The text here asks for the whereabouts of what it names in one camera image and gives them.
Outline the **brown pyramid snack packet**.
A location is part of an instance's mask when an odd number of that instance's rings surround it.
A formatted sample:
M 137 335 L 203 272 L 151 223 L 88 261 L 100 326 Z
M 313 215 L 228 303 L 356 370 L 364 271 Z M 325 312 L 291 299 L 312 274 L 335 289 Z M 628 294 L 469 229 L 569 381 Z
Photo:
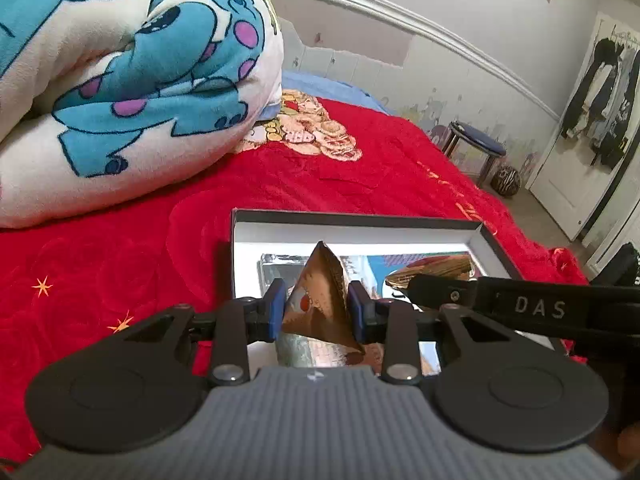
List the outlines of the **brown pyramid snack packet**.
M 362 345 L 352 333 L 346 298 L 341 261 L 326 244 L 319 242 L 286 300 L 282 330 L 362 353 Z
M 404 290 L 417 275 L 469 281 L 476 275 L 476 266 L 468 254 L 428 256 L 388 274 L 385 284 L 395 290 Z

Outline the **colourful history book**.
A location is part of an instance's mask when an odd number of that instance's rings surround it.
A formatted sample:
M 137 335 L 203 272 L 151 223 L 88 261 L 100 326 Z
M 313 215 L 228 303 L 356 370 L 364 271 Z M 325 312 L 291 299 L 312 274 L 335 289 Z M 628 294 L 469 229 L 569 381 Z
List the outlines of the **colourful history book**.
M 366 364 L 381 370 L 383 344 L 364 340 L 384 327 L 388 309 L 381 299 L 404 301 L 417 275 L 478 277 L 471 256 L 407 254 L 337 256 L 324 246 L 309 257 L 262 255 L 258 262 L 262 289 L 284 281 L 285 306 L 274 346 L 278 363 L 289 367 L 336 367 Z

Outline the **black cardboard box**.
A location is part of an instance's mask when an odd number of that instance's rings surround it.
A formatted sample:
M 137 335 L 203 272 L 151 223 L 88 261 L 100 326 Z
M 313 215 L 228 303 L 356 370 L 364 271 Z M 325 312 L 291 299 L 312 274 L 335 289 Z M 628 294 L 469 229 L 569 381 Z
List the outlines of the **black cardboard box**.
M 372 298 L 408 301 L 385 284 L 385 278 L 425 257 L 467 255 L 472 278 L 522 278 L 506 252 L 482 222 L 430 218 L 316 214 L 248 210 L 232 212 L 232 292 L 235 297 L 262 296 L 273 278 L 285 280 L 288 295 L 319 242 L 333 252 L 345 282 L 360 281 Z M 380 374 L 382 344 L 366 353 L 340 344 L 298 335 L 248 346 L 250 374 L 265 366 L 301 367 L 371 365 Z

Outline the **white door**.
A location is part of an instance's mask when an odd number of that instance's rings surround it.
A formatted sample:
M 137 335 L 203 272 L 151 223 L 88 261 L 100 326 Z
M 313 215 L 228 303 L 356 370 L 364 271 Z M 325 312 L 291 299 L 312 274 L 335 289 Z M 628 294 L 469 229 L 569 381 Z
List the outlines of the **white door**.
M 530 192 L 574 240 L 612 184 L 639 121 L 639 33 L 599 13 Z

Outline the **brown patterned ball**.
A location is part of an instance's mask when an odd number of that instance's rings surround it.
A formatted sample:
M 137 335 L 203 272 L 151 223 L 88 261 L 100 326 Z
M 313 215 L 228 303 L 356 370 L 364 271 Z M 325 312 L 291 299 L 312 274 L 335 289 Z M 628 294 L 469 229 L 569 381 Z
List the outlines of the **brown patterned ball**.
M 521 188 L 522 178 L 513 166 L 503 165 L 498 168 L 491 178 L 491 188 L 500 196 L 512 197 Z

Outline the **red bed blanket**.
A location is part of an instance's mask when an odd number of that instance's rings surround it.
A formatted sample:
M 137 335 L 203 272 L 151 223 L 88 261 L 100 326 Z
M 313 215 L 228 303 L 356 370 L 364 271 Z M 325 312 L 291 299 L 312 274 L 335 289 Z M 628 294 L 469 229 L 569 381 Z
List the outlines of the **red bed blanket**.
M 523 278 L 584 284 L 564 248 L 527 238 L 502 203 L 408 120 L 324 104 L 360 148 L 342 162 L 281 143 L 232 154 L 198 176 L 107 211 L 1 235 L 1 456 L 39 443 L 24 411 L 37 372 L 172 304 L 209 311 L 231 294 L 236 208 L 478 220 Z

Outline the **hanging dark clothes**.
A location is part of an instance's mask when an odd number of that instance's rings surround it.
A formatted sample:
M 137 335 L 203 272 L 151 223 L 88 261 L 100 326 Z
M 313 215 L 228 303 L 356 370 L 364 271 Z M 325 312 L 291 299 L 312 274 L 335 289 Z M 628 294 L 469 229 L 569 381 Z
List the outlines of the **hanging dark clothes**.
M 589 64 L 560 125 L 564 139 L 585 138 L 592 163 L 613 169 L 630 143 L 639 96 L 639 39 L 614 29 L 593 46 Z

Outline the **blue padded stool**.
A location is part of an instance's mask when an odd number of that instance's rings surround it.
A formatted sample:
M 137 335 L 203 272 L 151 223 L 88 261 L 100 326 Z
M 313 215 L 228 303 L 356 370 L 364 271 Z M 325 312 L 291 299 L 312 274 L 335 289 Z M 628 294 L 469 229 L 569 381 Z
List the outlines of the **blue padded stool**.
M 491 169 L 494 168 L 495 163 L 506 156 L 506 148 L 500 142 L 488 136 L 487 133 L 458 120 L 450 122 L 448 132 L 448 138 L 444 145 L 444 154 L 447 158 L 451 157 L 460 141 L 472 146 L 472 148 L 486 156 L 480 174 L 476 178 L 476 185 L 481 188 Z

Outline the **monster print white blanket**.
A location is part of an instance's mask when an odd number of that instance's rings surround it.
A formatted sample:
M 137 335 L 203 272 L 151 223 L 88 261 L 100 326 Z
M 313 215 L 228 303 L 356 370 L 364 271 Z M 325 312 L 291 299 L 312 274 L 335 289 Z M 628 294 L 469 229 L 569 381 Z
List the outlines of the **monster print white blanket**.
M 1 0 L 1 224 L 189 179 L 277 114 L 270 0 Z

